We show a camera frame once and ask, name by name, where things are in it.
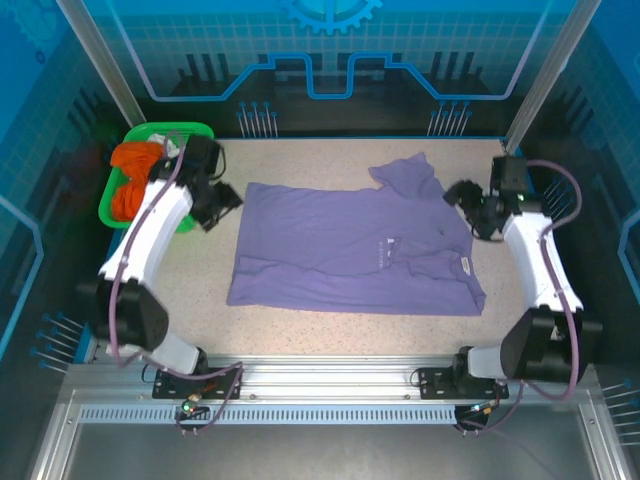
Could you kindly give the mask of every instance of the t-shirt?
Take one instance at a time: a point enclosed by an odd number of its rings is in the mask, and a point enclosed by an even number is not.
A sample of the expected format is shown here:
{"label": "t-shirt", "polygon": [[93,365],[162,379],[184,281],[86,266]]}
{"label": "t-shirt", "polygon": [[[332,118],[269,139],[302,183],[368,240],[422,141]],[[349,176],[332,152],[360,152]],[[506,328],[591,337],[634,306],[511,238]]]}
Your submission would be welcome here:
{"label": "t-shirt", "polygon": [[479,315],[473,238],[424,154],[369,173],[380,188],[250,183],[227,304]]}

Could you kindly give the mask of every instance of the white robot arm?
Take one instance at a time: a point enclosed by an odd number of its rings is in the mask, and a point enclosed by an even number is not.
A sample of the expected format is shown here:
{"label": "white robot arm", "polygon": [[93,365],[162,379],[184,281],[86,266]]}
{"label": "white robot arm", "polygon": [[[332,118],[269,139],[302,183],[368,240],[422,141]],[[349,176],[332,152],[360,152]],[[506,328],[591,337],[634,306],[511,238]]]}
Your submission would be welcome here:
{"label": "white robot arm", "polygon": [[462,208],[479,239],[491,241],[496,230],[503,233],[525,294],[525,313],[500,344],[465,347],[457,354],[454,363],[463,365],[458,371],[471,382],[521,379],[571,384],[591,362],[602,331],[599,323],[585,316],[567,279],[544,199],[528,191],[527,165],[531,163],[558,168],[545,161],[496,157],[489,195],[470,181],[458,182],[444,195],[449,204]]}
{"label": "white robot arm", "polygon": [[[208,231],[242,204],[229,185],[211,184],[222,175],[215,175],[220,152],[226,163],[215,141],[191,136],[178,164],[165,159],[156,163],[124,239],[97,278],[79,286],[81,299],[92,312],[92,333],[112,339],[110,327],[115,325],[118,357],[142,350],[152,362],[178,374],[207,372],[206,354],[171,332],[167,311],[153,292],[158,266],[186,215]],[[115,311],[112,318],[110,310]]]}
{"label": "white robot arm", "polygon": [[[105,281],[113,281],[122,256],[124,247],[134,231],[136,223],[140,221],[141,212],[158,195],[166,180],[150,182],[145,190],[144,199],[139,214],[134,218],[124,239],[100,269],[99,275]],[[127,267],[122,274],[122,284],[129,281],[137,282],[148,292],[153,292],[158,272],[158,266],[164,257],[171,237],[182,219],[191,211],[193,199],[186,186],[171,185],[162,196],[156,207],[144,221],[136,235],[135,241],[127,259]],[[129,356],[140,349],[139,345],[121,345],[120,355]],[[169,326],[161,343],[153,348],[149,355],[153,361],[180,373],[190,374],[196,369],[200,351],[171,332]]]}

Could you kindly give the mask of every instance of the speckled table surface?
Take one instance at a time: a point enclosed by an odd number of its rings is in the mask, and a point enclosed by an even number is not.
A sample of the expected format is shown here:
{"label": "speckled table surface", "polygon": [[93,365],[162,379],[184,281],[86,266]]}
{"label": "speckled table surface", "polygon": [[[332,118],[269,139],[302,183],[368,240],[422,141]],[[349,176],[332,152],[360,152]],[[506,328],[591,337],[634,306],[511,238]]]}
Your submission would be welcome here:
{"label": "speckled table surface", "polygon": [[[367,168],[424,152],[443,187],[461,178],[487,185],[498,140],[231,140],[225,181],[332,190],[377,187]],[[523,312],[514,259],[505,244],[476,241],[475,271],[487,301],[480,317],[319,313],[228,307],[242,209],[209,233],[174,235],[156,284],[171,328],[210,354],[410,355],[454,353],[499,341]]]}

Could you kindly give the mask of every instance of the green plastic basket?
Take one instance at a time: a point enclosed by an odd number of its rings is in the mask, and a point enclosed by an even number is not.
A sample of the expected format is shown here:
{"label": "green plastic basket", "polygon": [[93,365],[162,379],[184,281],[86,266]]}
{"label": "green plastic basket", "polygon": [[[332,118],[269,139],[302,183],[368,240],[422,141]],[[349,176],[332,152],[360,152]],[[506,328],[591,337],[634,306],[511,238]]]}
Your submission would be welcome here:
{"label": "green plastic basket", "polygon": [[[160,135],[166,135],[171,131],[177,131],[184,136],[185,142],[189,136],[193,134],[205,135],[207,137],[214,138],[213,130],[203,123],[195,122],[150,122],[143,123],[137,127],[133,127],[129,130],[129,133],[124,137],[123,142],[145,142],[154,133]],[[122,173],[122,170],[118,167],[111,169],[111,175],[107,180],[107,186],[104,188],[102,198],[100,199],[100,205],[98,206],[98,216],[102,223],[111,228],[129,228],[131,222],[119,222],[113,218],[111,214],[111,200],[116,193],[116,190],[121,185],[124,185],[129,181],[129,178]],[[176,229],[178,233],[185,233],[195,227],[196,221],[191,218],[191,215],[187,215],[182,219],[180,225]]]}

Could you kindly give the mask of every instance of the orange cloth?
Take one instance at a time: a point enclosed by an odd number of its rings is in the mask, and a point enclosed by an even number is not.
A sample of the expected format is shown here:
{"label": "orange cloth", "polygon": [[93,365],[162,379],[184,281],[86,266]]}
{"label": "orange cloth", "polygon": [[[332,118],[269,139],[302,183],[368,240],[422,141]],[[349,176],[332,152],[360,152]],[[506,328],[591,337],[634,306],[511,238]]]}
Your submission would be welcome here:
{"label": "orange cloth", "polygon": [[151,142],[127,142],[118,145],[111,155],[111,165],[119,167],[129,182],[118,188],[111,199],[111,214],[119,222],[132,221],[144,198],[149,172],[162,157],[162,145]]}

